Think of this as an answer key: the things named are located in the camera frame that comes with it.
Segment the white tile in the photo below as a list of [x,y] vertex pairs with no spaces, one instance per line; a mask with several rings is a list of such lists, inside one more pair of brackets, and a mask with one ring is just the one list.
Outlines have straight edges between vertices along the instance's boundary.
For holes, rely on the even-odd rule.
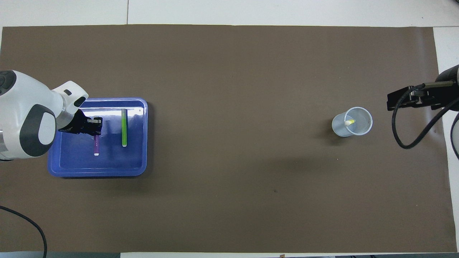
[[129,0],[128,24],[459,26],[453,0]]
[[0,0],[7,26],[126,24],[128,0]]
[[[434,28],[435,48],[439,73],[459,64],[459,27]],[[456,224],[456,241],[459,249],[459,160],[451,147],[450,130],[457,112],[448,111],[442,118],[443,131],[448,154],[449,185],[453,203],[454,223]]]

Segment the plastic tray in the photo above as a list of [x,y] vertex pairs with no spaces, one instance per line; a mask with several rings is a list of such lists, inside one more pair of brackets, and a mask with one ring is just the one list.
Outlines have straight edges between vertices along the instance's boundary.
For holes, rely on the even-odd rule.
[[[81,110],[102,117],[100,155],[91,135],[57,132],[48,152],[48,170],[57,177],[137,176],[146,168],[148,105],[142,98],[87,99]],[[128,145],[121,146],[121,109],[127,109]]]

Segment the yellow marker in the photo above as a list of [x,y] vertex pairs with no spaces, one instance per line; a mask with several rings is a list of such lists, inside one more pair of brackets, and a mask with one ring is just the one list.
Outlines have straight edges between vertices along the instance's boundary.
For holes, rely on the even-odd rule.
[[344,125],[346,125],[346,126],[349,126],[349,125],[351,125],[353,123],[355,123],[354,119],[344,121]]

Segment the green marker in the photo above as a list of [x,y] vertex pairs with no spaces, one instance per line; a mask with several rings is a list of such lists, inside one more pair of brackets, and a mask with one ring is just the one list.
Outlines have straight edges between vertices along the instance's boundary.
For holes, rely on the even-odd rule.
[[128,145],[128,110],[123,108],[121,110],[121,145],[126,147]]

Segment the brown mat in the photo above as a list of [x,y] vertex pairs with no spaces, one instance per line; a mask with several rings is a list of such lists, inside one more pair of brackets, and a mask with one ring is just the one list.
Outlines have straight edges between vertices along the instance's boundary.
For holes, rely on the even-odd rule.
[[[432,28],[22,27],[1,47],[2,70],[150,105],[137,178],[55,178],[46,156],[0,164],[0,203],[51,251],[456,251],[441,123],[403,150],[386,111],[387,93],[438,75]],[[353,106],[373,129],[335,136]],[[401,138],[433,114],[401,110]],[[0,251],[42,249],[27,222],[0,221]]]

